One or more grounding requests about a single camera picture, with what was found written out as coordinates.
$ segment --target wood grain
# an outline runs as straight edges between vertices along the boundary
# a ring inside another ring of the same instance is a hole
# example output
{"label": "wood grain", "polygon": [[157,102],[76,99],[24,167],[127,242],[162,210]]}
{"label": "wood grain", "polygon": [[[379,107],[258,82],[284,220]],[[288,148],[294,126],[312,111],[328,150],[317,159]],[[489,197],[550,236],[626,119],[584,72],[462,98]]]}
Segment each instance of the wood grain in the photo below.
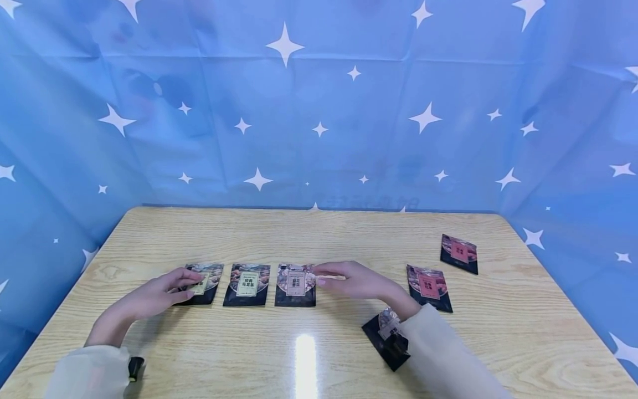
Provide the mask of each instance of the wood grain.
{"label": "wood grain", "polygon": [[[478,246],[479,275],[441,263],[441,234]],[[41,398],[59,358],[97,316],[188,262],[226,264],[211,306],[172,308],[126,337],[143,356],[130,398],[411,398],[361,331],[376,301],[318,291],[316,308],[223,308],[233,262],[358,260],[406,287],[405,264],[443,270],[443,316],[516,398],[635,398],[638,388],[508,223],[496,215],[136,208],[122,219],[31,347],[1,397]]]}

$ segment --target blue backdrop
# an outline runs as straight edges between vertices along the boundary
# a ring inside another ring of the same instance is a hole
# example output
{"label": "blue backdrop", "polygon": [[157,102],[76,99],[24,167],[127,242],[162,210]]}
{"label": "blue backdrop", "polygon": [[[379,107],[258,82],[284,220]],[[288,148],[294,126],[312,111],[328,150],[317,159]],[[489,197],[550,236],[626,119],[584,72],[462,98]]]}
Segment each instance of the blue backdrop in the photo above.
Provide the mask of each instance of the blue backdrop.
{"label": "blue backdrop", "polygon": [[131,207],[315,203],[503,215],[638,379],[634,0],[0,6],[0,382]]}

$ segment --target beige label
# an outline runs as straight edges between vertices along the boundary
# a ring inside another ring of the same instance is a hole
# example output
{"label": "beige label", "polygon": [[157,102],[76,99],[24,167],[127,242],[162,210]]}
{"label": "beige label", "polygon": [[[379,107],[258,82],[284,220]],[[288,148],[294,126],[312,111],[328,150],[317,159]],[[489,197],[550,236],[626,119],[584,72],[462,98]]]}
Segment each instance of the beige label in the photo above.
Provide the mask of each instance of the beige label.
{"label": "beige label", "polygon": [[256,296],[259,286],[259,273],[255,271],[243,271],[237,284],[237,296]]}
{"label": "beige label", "polygon": [[210,271],[201,271],[200,275],[204,276],[204,279],[197,284],[193,284],[188,287],[188,290],[193,291],[195,295],[203,295],[206,291],[206,286],[208,285],[208,279],[211,277]]}

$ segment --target white sleeve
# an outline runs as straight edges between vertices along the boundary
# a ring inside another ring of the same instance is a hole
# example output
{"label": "white sleeve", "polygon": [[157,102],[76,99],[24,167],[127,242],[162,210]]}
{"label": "white sleeve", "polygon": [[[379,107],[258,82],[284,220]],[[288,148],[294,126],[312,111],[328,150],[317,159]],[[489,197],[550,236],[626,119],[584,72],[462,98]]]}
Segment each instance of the white sleeve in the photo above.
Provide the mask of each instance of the white sleeve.
{"label": "white sleeve", "polygon": [[511,398],[430,304],[400,323],[399,330],[409,341],[406,365],[434,398]]}
{"label": "white sleeve", "polygon": [[126,348],[74,350],[57,362],[45,399],[120,399],[128,385],[128,361]]}

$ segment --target left hand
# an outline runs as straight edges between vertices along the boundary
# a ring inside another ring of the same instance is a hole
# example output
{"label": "left hand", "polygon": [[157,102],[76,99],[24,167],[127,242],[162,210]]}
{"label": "left hand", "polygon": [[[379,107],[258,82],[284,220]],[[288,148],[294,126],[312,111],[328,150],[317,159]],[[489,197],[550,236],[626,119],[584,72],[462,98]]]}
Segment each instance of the left hand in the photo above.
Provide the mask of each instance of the left hand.
{"label": "left hand", "polygon": [[111,305],[109,311],[131,322],[159,315],[176,303],[191,299],[193,291],[176,291],[202,281],[204,277],[184,267],[153,278]]}

